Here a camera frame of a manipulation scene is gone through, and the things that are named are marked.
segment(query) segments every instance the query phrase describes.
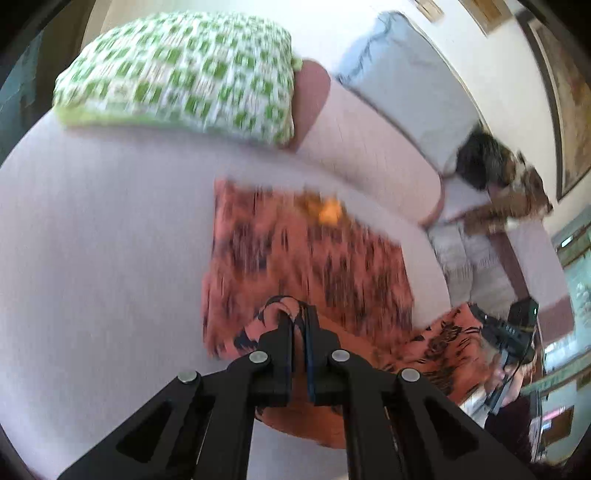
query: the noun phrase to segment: picture frame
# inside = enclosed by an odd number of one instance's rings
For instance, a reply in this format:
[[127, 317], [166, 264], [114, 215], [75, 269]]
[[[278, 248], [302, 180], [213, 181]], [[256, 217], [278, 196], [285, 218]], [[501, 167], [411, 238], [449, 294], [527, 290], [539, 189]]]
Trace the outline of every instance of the picture frame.
[[556, 143], [556, 199], [591, 170], [591, 88], [572, 56], [531, 12], [517, 15], [542, 76]]
[[513, 13], [504, 0], [460, 0], [484, 35], [513, 18]]

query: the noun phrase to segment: green checkered pillow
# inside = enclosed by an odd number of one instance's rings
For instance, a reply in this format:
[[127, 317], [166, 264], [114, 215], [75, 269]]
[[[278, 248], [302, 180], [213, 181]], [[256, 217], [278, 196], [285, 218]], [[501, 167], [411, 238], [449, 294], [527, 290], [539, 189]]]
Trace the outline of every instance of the green checkered pillow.
[[291, 36], [242, 14], [157, 14], [98, 37], [56, 80], [66, 125], [164, 124], [268, 144], [293, 136]]

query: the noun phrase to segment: orange patterned fabric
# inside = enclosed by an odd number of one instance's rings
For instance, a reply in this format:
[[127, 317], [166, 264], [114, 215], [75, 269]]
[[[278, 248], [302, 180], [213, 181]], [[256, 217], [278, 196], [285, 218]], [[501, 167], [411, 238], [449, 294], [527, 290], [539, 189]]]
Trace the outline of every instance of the orange patterned fabric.
[[[341, 346], [392, 373], [413, 367], [459, 403], [490, 375], [481, 324], [467, 304], [422, 332], [412, 329], [413, 297], [398, 245], [358, 223], [326, 227], [294, 206], [294, 194], [216, 182], [212, 264], [203, 281], [203, 338], [210, 353], [235, 359], [292, 320], [299, 303], [315, 305], [320, 326]], [[295, 329], [295, 374], [287, 408], [258, 411], [282, 432], [345, 448], [342, 416], [307, 402], [301, 332]]]

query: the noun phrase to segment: silver bolt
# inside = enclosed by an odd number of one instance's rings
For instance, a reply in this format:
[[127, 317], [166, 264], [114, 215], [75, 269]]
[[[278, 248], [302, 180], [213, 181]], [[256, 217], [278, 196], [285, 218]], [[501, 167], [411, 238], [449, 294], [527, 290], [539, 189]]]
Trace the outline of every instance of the silver bolt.
[[248, 355], [248, 358], [254, 364], [261, 364], [261, 363], [267, 361], [267, 358], [269, 358], [269, 355], [267, 355], [262, 350], [255, 350], [253, 353]]
[[180, 372], [177, 378], [184, 384], [191, 383], [197, 378], [197, 372], [195, 370], [187, 370], [186, 372]]
[[347, 350], [335, 350], [331, 356], [335, 362], [346, 362], [351, 358], [351, 355]]
[[421, 378], [421, 374], [414, 368], [405, 368], [402, 370], [401, 376], [407, 382], [416, 382], [419, 378]]

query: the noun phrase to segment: folded garment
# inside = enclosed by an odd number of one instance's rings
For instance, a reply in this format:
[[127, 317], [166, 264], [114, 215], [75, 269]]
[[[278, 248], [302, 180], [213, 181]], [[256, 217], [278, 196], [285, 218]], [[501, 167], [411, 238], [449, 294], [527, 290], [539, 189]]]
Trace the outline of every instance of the folded garment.
[[[285, 408], [258, 409], [257, 418], [272, 428], [302, 438], [313, 439], [321, 445], [345, 448], [343, 418], [334, 407], [315, 407], [307, 399], [304, 371], [304, 349], [301, 326], [301, 304], [292, 297], [276, 297], [258, 312], [237, 334], [218, 346], [218, 353], [234, 359], [256, 350], [261, 335], [277, 328], [279, 312], [285, 312], [294, 322], [294, 379], [289, 405]], [[341, 347], [365, 358], [374, 368], [396, 373], [412, 367], [452, 401], [461, 403], [478, 388], [491, 369], [482, 348], [481, 324], [467, 304], [453, 309], [436, 320], [423, 332], [390, 351], [377, 348], [367, 338], [354, 335], [323, 315], [320, 327], [339, 337]]]
[[[335, 210], [334, 200], [311, 215], [316, 206], [307, 194], [217, 181], [215, 195], [202, 295], [210, 353], [223, 355], [227, 339], [275, 295], [315, 305], [380, 348], [410, 339], [413, 295], [399, 245]], [[320, 223], [325, 216], [336, 224]]]

